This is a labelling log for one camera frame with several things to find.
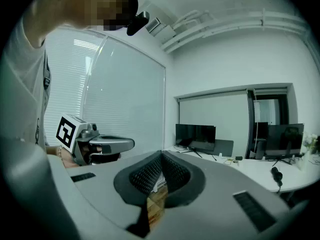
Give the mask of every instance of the person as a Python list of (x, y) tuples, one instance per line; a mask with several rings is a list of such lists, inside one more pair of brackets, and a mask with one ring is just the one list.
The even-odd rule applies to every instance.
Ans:
[[(34, 0), (11, 33), (0, 62), (0, 78), (10, 82), (2, 82), (1, 87), (7, 87), (4, 92), (11, 97), (4, 96), (8, 102), (1, 108), (1, 118), (5, 118), (1, 135), (35, 143), (47, 154), (59, 155), (66, 168), (78, 166), (66, 149), (48, 146), (45, 141), (44, 113), (51, 81), (46, 36), (63, 24), (77, 29), (120, 29), (137, 10), (138, 0)], [(81, 153), (88, 151), (84, 146)]]

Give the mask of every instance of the black vent grille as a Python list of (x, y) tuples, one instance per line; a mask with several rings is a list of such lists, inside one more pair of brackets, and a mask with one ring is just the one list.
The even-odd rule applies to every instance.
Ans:
[(266, 230), (276, 222), (248, 192), (237, 193), (233, 197), (259, 232)]
[(146, 30), (150, 33), (152, 30), (154, 30), (158, 25), (160, 25), (160, 21), (155, 18), (153, 19), (147, 26), (145, 26)]
[(71, 180), (73, 182), (80, 182), (80, 181), (83, 181), (83, 180), (86, 180), (86, 179), (90, 179), (90, 178), (95, 177), (95, 176), (96, 175), (94, 173), (88, 172), (88, 173), (85, 173), (85, 174), (71, 176)]
[(161, 156), (159, 155), (145, 167), (130, 174), (129, 180), (140, 192), (148, 195), (154, 188), (161, 174)]
[(162, 172), (168, 186), (168, 192), (172, 193), (188, 183), (190, 172), (181, 164), (173, 161), (166, 155), (162, 156)]

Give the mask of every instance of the hand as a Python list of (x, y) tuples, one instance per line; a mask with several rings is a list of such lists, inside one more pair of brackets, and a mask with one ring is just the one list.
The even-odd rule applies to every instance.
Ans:
[[(96, 149), (98, 152), (102, 151), (102, 148), (99, 146)], [(83, 146), (80, 151), (81, 151), (82, 156), (87, 154), (89, 152), (88, 145)], [(61, 149), (61, 157), (62, 157), (62, 162), (63, 162), (65, 168), (79, 167), (79, 165), (71, 157), (70, 152), (68, 150), (66, 150), (64, 147)]]

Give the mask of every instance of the desk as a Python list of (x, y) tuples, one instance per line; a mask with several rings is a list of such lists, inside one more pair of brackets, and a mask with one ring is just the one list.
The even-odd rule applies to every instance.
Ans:
[[(170, 147), (167, 150), (173, 152), (178, 151), (174, 147)], [(199, 159), (206, 159), (208, 161), (221, 164), (223, 164), (227, 159), (227, 157), (222, 159), (221, 157), (215, 156), (215, 159), (217, 160), (215, 161), (212, 155), (203, 154), (201, 152), (199, 154), (202, 156), (202, 158), (197, 156), (197, 154), (195, 154), (194, 152), (184, 153), (182, 155), (194, 156)], [(275, 162), (268, 162), (266, 160), (243, 159), (238, 163), (232, 162), (231, 165), (225, 166), (230, 166), (235, 170), (240, 171), (244, 175), (254, 180), (256, 183), (260, 184), (265, 189), (271, 192), (277, 192), (279, 190), (279, 187), (274, 181), (270, 172), (274, 163)], [(278, 170), (283, 174), (282, 187), (280, 190), (280, 192), (282, 193), (303, 189), (320, 179), (320, 165), (315, 165), (310, 162), (307, 164), (307, 168), (305, 171), (301, 171), (295, 164), (289, 165), (280, 161), (276, 164), (275, 167), (277, 167)]]

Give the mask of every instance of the pipe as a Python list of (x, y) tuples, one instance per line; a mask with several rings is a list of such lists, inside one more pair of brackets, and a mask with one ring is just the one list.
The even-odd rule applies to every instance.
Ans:
[(289, 23), (289, 22), (267, 20), (266, 23), (267, 24), (265, 24), (265, 26), (282, 26), (282, 27), (287, 27), (287, 28), (291, 28), (291, 29), (295, 29), (295, 30), (307, 31), (306, 27), (299, 26), (299, 25)]
[(266, 17), (274, 17), (274, 18), (284, 18), (284, 19), (288, 19), (288, 20), (301, 22), (301, 23), (304, 23), (304, 24), (307, 23), (303, 18), (300, 18), (300, 17), (297, 17), (297, 16), (293, 16), (293, 15), (290, 15), (290, 14), (286, 14), (286, 13), (282, 13), (282, 12), (266, 11), (265, 12), (265, 16)]
[(259, 26), (261, 24), (261, 21), (260, 20), (253, 20), (253, 21), (250, 21), (250, 22), (245, 22), (243, 23), (243, 25), (238, 25), (236, 23), (234, 24), (229, 24), (227, 25), (228, 27), (226, 28), (226, 26), (220, 26), (220, 27), (216, 27), (215, 29), (210, 29), (210, 30), (207, 30), (206, 32), (200, 32), (198, 34), (195, 34), (195, 35), (192, 35), (191, 37), (183, 40), (183, 41), (180, 41), (177, 46), (178, 47), (181, 47), (195, 39), (198, 39), (198, 38), (202, 38), (202, 37), (208, 37), (209, 35), (206, 35), (206, 34), (212, 34), (212, 32), (216, 33), (218, 31), (224, 31), (225, 29), (230, 29), (230, 28), (239, 28), (239, 26), (252, 26), (252, 25), (257, 25)]
[(185, 15), (183, 15), (182, 17), (178, 18), (178, 20), (172, 25), (172, 27), (173, 27), (174, 25), (178, 24), (179, 22), (183, 21), (183, 20), (186, 19), (187, 17), (192, 16), (192, 15), (194, 15), (194, 14), (199, 14), (199, 13), (200, 13), (200, 11), (198, 11), (198, 10), (192, 10), (192, 11), (188, 12), (187, 14), (185, 14)]
[[(210, 36), (214, 36), (214, 35), (217, 35), (217, 34), (220, 34), (220, 33), (223, 33), (223, 32), (228, 32), (228, 31), (234, 31), (234, 30), (240, 30), (240, 29), (259, 29), (259, 28), (262, 28), (263, 26), (261, 25), (247, 25), (247, 26), (237, 26), (237, 27), (230, 27), (230, 28), (226, 28), (226, 29), (223, 29), (223, 30), (220, 30), (220, 31), (215, 31), (215, 32), (212, 32), (212, 30), (210, 29), (210, 33), (205, 33), (205, 32), (200, 32), (198, 34), (195, 34), (181, 42), (179, 42), (178, 44), (172, 46), (170, 49), (167, 49), (165, 52), (167, 54), (173, 52), (174, 50), (178, 49), (179, 47), (195, 40), (195, 39), (198, 39), (198, 38), (201, 38), (201, 37), (210, 37)], [(297, 34), (297, 35), (301, 35), (302, 33), (301, 32), (297, 32), (297, 31), (294, 31), (292, 29), (287, 29), (287, 28), (283, 28), (283, 27), (278, 27), (278, 26), (269, 26), (269, 25), (265, 25), (264, 28), (266, 29), (276, 29), (276, 30), (283, 30), (283, 31), (287, 31), (287, 32), (291, 32), (291, 33), (294, 33), (294, 34)]]
[(188, 21), (182, 21), (180, 23), (178, 23), (177, 25), (175, 25), (173, 27), (173, 30), (176, 30), (177, 28), (183, 26), (183, 25), (187, 25), (187, 24), (190, 24), (192, 22), (195, 22), (195, 24), (198, 24), (198, 21), (196, 19), (191, 19), (191, 20), (188, 20)]
[[(228, 21), (233, 21), (233, 20), (242, 20), (243, 18), (252, 18), (252, 17), (261, 17), (262, 16), (262, 13), (261, 12), (249, 12), (245, 17), (232, 17), (228, 20), (225, 20), (225, 22), (228, 22)], [(197, 32), (197, 31), (200, 31), (201, 29), (204, 29), (206, 27), (210, 27), (210, 26), (213, 26), (215, 24), (220, 24), (221, 22), (217, 22), (216, 19), (213, 19), (213, 20), (209, 20), (207, 22), (203, 22), (197, 26), (194, 26), (184, 32), (182, 32), (181, 34), (178, 34), (176, 35), (174, 38), (170, 39), (169, 41), (167, 41), (166, 43), (164, 43), (162, 46), (161, 46), (161, 49), (165, 49), (167, 48), (168, 46), (174, 44), (175, 42), (179, 41), (180, 39), (186, 37), (186, 36), (189, 36), (191, 35), (192, 33), (194, 32)]]

